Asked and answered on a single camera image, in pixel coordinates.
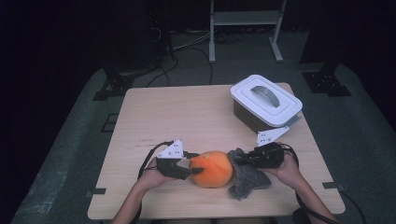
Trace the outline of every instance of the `gray cloth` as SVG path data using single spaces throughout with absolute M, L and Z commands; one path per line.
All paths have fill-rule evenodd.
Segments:
M 236 159 L 241 158 L 238 154 L 244 153 L 241 148 L 227 153 L 236 173 L 236 183 L 228 191 L 237 200 L 246 198 L 254 189 L 267 189 L 271 185 L 271 180 L 264 172 L 249 164 L 241 166 L 235 162 Z

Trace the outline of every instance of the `floor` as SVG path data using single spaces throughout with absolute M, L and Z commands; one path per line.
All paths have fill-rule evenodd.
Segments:
M 351 96 L 329 97 L 312 93 L 302 73 L 318 71 L 322 64 L 299 64 L 307 32 L 281 33 L 283 63 L 277 63 L 268 37 L 271 33 L 227 35 L 216 45 L 216 62 L 207 61 L 207 41 L 163 58 L 162 69 L 137 77 L 132 88 L 234 84 L 252 75 L 287 82 L 304 104 L 303 112 L 334 181 L 346 187 L 367 223 L 392 223 L 396 214 L 396 134 L 361 85 L 359 78 L 340 64 L 335 75 Z M 202 34 L 173 34 L 182 46 Z M 82 90 L 45 163 L 12 223 L 100 223 L 90 220 L 91 202 L 111 132 L 103 132 L 109 114 L 117 114 L 122 97 L 94 101 L 106 75 L 102 69 Z M 360 223 L 353 203 L 343 197 L 343 223 Z M 276 217 L 293 223 L 291 217 Z

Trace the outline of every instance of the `human hand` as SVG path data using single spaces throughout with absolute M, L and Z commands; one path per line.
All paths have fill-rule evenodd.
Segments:
M 292 189 L 296 189 L 301 185 L 306 184 L 306 180 L 301 174 L 297 163 L 289 152 L 285 152 L 285 158 L 279 167 L 275 169 L 265 168 L 262 170 L 266 173 L 276 176 L 280 182 L 291 187 Z
M 146 190 L 149 190 L 158 188 L 166 181 L 176 180 L 173 177 L 164 176 L 161 174 L 161 172 L 156 169 L 156 166 L 157 161 L 154 158 L 148 163 L 148 169 L 146 169 L 142 176 L 140 176 L 136 184 L 142 188 L 145 188 Z

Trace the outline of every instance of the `wooden table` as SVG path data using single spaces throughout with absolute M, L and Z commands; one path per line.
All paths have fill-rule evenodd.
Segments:
M 278 84 L 290 91 L 286 83 Z M 96 187 L 105 194 L 94 194 L 88 211 L 91 219 L 112 219 L 118 212 L 138 170 L 157 144 L 181 139 L 189 152 L 229 150 L 246 152 L 256 146 L 257 134 L 233 114 L 230 85 L 130 89 L 110 141 Z M 345 211 L 336 189 L 322 183 L 333 182 L 304 115 L 278 142 L 294 148 L 300 169 L 323 202 L 334 214 Z M 163 148 L 157 149 L 153 157 Z M 291 215 L 299 205 L 292 189 L 274 176 L 269 189 L 256 189 L 242 201 L 232 198 L 227 186 L 204 189 L 189 178 L 166 182 L 146 194 L 142 219 L 199 217 L 268 217 Z

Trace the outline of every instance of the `dark background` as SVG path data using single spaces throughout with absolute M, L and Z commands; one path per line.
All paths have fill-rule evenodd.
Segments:
M 0 222 L 12 219 L 91 75 L 108 62 L 132 69 L 159 63 L 163 42 L 152 43 L 150 27 L 164 26 L 162 2 L 0 2 Z M 279 6 L 259 0 L 216 6 L 228 3 L 235 10 Z M 172 30 L 208 28 L 208 0 L 169 4 Z M 310 28 L 301 63 L 323 63 L 335 55 L 358 74 L 395 127 L 395 15 L 390 0 L 289 0 L 282 30 Z

